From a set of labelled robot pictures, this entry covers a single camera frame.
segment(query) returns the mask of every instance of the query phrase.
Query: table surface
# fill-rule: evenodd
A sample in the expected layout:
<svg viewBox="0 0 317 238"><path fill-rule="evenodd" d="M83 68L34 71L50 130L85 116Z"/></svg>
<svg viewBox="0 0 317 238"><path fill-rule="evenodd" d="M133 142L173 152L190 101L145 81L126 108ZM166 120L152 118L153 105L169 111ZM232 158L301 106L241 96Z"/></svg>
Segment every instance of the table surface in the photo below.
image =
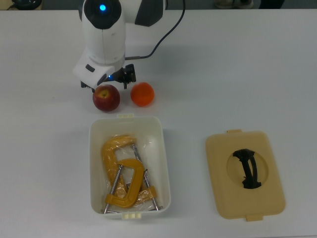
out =
<svg viewBox="0 0 317 238"><path fill-rule="evenodd" d="M146 55L178 20L128 24L126 56ZM123 85L110 114L72 74L84 49L76 11L0 14L1 237L290 237L317 235L317 11L191 10L149 59L135 60L154 103ZM172 203L160 217L109 220L90 206L89 128L117 114L156 116ZM205 141L228 129L270 140L286 208L226 220L215 206Z"/></svg>

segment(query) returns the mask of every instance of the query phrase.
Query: red apple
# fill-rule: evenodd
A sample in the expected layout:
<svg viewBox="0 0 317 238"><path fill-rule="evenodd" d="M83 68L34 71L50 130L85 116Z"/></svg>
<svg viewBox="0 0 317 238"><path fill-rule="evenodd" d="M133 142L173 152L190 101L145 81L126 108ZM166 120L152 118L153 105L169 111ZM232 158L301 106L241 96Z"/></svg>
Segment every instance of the red apple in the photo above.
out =
<svg viewBox="0 0 317 238"><path fill-rule="evenodd" d="M119 106L119 91L110 84L101 85L93 93L93 102L99 110L111 112Z"/></svg>

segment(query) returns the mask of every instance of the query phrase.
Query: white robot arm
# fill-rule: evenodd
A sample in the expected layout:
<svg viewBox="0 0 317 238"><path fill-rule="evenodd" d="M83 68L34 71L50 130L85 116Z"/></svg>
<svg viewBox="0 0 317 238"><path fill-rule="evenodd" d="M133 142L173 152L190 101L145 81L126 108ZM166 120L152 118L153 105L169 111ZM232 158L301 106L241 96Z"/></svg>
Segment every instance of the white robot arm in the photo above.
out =
<svg viewBox="0 0 317 238"><path fill-rule="evenodd" d="M94 91L101 83L135 82L125 62L125 23L151 26L162 18L165 0L85 0L81 15L86 48L73 72L82 87Z"/></svg>

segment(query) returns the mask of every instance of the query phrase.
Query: orange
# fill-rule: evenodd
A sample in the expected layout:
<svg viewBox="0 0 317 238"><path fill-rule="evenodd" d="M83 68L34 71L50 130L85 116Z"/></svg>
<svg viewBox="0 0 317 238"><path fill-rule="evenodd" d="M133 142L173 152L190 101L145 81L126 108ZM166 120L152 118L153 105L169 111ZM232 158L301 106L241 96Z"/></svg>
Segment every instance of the orange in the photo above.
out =
<svg viewBox="0 0 317 238"><path fill-rule="evenodd" d="M137 83L131 89L131 100L139 107L145 107L153 101L154 90L148 83Z"/></svg>

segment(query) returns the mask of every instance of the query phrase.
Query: container lid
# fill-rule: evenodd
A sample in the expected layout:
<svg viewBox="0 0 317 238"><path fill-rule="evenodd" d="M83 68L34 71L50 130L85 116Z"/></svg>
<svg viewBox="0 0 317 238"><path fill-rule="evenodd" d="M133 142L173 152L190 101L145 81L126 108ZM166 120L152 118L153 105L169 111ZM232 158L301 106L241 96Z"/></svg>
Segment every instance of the container lid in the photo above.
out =
<svg viewBox="0 0 317 238"><path fill-rule="evenodd" d="M222 217L258 221L284 210L284 193L266 134L229 130L212 135L206 141L206 153Z"/></svg>

